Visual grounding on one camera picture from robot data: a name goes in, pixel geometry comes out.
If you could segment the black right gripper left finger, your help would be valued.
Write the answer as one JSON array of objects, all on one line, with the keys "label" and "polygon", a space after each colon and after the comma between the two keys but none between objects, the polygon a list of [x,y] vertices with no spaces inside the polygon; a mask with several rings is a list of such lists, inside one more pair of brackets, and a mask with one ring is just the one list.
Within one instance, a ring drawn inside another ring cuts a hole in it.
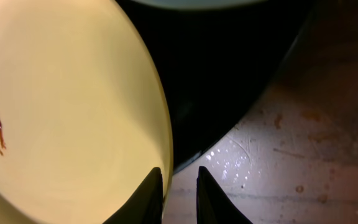
[{"label": "black right gripper left finger", "polygon": [[104,224],[161,224],[162,212],[162,173],[159,167],[154,167],[127,202]]}]

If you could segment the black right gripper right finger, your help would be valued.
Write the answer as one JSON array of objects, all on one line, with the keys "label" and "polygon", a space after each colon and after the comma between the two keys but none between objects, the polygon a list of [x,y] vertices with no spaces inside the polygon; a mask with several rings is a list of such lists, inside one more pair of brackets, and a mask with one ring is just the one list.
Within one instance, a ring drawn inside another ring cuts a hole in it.
[{"label": "black right gripper right finger", "polygon": [[198,170],[196,216],[197,224],[252,224],[230,201],[205,166]]}]

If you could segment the yellow plate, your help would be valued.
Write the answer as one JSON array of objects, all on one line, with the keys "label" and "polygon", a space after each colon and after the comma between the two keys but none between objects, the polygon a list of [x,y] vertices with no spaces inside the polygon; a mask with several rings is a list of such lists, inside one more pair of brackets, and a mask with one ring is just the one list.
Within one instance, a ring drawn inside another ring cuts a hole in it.
[{"label": "yellow plate", "polygon": [[102,223],[172,129],[157,69],[117,2],[0,1],[0,223]]}]

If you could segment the round black tray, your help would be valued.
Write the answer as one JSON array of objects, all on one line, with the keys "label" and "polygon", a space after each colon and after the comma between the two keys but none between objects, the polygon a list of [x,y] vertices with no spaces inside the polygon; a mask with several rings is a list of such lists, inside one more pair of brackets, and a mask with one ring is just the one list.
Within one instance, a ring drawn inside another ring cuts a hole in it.
[{"label": "round black tray", "polygon": [[289,53],[313,1],[180,9],[119,1],[162,82],[179,172],[249,110]]}]

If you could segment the light blue plate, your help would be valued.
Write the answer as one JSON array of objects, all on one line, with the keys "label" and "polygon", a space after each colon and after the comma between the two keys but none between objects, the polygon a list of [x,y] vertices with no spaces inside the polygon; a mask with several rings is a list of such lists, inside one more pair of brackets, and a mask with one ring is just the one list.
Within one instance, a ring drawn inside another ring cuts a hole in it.
[{"label": "light blue plate", "polygon": [[164,9],[220,9],[247,6],[266,0],[134,0],[137,3]]}]

